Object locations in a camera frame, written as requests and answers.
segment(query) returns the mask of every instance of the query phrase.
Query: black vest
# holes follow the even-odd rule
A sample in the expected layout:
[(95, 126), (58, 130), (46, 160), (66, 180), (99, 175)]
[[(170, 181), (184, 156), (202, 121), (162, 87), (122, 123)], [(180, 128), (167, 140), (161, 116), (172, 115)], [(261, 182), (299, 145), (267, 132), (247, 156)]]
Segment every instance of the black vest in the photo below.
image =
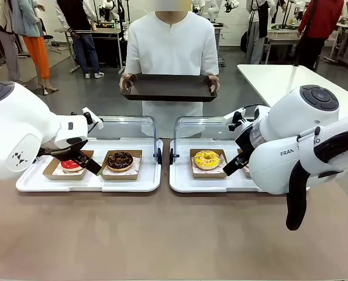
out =
[(82, 7), (83, 0), (57, 0), (70, 28), (74, 30), (91, 30), (87, 14)]

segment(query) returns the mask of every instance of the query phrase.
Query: red frosted donut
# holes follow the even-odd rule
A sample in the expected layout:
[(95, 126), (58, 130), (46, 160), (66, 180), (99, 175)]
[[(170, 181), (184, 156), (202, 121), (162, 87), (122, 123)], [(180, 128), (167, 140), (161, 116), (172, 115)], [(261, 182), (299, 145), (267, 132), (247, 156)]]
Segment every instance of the red frosted donut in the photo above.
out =
[(77, 172), (82, 170), (82, 167), (77, 165), (74, 161), (69, 160), (66, 162), (61, 162), (61, 166), (63, 170), (68, 171), (68, 172)]

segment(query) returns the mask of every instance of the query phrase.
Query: blue jeans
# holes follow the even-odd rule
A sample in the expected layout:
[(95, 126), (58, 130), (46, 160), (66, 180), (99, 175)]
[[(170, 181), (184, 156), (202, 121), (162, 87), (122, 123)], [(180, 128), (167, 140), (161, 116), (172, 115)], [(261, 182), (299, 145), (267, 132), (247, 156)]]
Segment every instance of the blue jeans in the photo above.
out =
[(73, 41), (74, 41), (77, 57), (78, 57), (79, 64), (82, 71), (84, 72), (84, 74), (89, 73), (87, 60), (85, 59), (85, 55), (84, 55), (84, 48), (83, 48), (83, 44), (84, 44), (85, 48), (87, 49), (89, 53), (89, 59), (91, 61), (94, 73), (99, 73), (98, 57), (97, 57), (96, 48), (94, 47), (92, 34), (78, 33), (78, 35), (80, 36), (80, 38), (76, 39), (73, 37)]

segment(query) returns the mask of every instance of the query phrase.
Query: white tray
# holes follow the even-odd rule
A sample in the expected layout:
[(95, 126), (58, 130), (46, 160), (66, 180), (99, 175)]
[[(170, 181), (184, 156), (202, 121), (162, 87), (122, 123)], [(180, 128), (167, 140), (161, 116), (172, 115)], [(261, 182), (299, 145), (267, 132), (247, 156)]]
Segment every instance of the white tray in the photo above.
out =
[[(163, 142), (157, 141), (157, 146), (163, 150)], [(32, 164), (16, 182), (19, 191), (105, 191), (105, 192), (150, 192), (160, 185), (161, 165), (153, 155), (154, 146), (152, 139), (118, 139), (99, 140), (90, 139), (84, 150), (94, 150), (93, 159), (102, 164), (109, 150), (141, 149), (143, 151), (142, 163), (137, 180), (104, 181), (87, 171), (81, 181), (51, 181), (44, 177), (43, 171), (52, 160), (51, 156), (43, 156), (38, 162)]]
[(253, 180), (247, 179), (243, 170), (238, 170), (224, 179), (194, 179), (189, 165), (190, 149), (223, 149), (228, 161), (237, 155), (239, 147), (232, 140), (210, 139), (179, 139), (177, 154), (180, 155), (170, 165), (170, 186), (181, 193), (192, 192), (228, 192), (228, 191), (257, 191), (262, 192)]

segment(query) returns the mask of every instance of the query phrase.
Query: cardboard box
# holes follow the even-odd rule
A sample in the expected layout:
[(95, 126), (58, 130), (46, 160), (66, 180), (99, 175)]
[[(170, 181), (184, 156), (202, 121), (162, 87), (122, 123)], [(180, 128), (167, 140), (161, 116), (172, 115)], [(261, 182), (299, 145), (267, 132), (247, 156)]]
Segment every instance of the cardboard box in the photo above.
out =
[(189, 163), (190, 163), (190, 167), (191, 167), (191, 173), (194, 179), (224, 179), (225, 177), (227, 177), (227, 174), (225, 172), (222, 173), (218, 173), (218, 174), (210, 174), (210, 173), (195, 173), (193, 170), (193, 166), (192, 166), (192, 157), (194, 157), (198, 152), (202, 151), (202, 150), (210, 150), (210, 151), (214, 151), (216, 154), (218, 154), (219, 156), (223, 156), (223, 158), (225, 159), (226, 164), (228, 164), (227, 161), (227, 157), (226, 154), (224, 152), (223, 149), (190, 149), (189, 150)]
[[(237, 153), (240, 154), (242, 153), (243, 151), (241, 149), (238, 149), (237, 150)], [(250, 176), (250, 170), (249, 170), (249, 165), (246, 165), (244, 168), (243, 168), (243, 172), (246, 176), (247, 179), (251, 179), (251, 176)]]
[[(140, 166), (139, 169), (137, 170), (137, 174), (130, 174), (130, 175), (125, 175), (125, 174), (113, 174), (113, 175), (108, 175), (104, 174), (104, 169), (108, 169), (106, 166), (106, 160), (108, 159), (109, 155), (118, 152), (118, 151), (124, 151), (128, 152), (129, 154), (132, 155), (132, 157), (140, 158)], [(140, 172), (140, 167), (141, 167), (141, 159), (143, 156), (143, 151), (142, 150), (109, 150), (104, 158), (104, 162), (102, 163), (102, 173), (101, 177), (104, 180), (137, 180)]]
[[(88, 155), (90, 158), (93, 157), (94, 151), (93, 150), (82, 150), (86, 155)], [(53, 175), (53, 172), (58, 167), (60, 161), (58, 159), (53, 158), (53, 160), (50, 162), (50, 164), (45, 168), (43, 175), (48, 178), (49, 180), (82, 180), (85, 176), (85, 173), (87, 170), (83, 169), (81, 174), (77, 175), (65, 175), (65, 176), (58, 176)]]

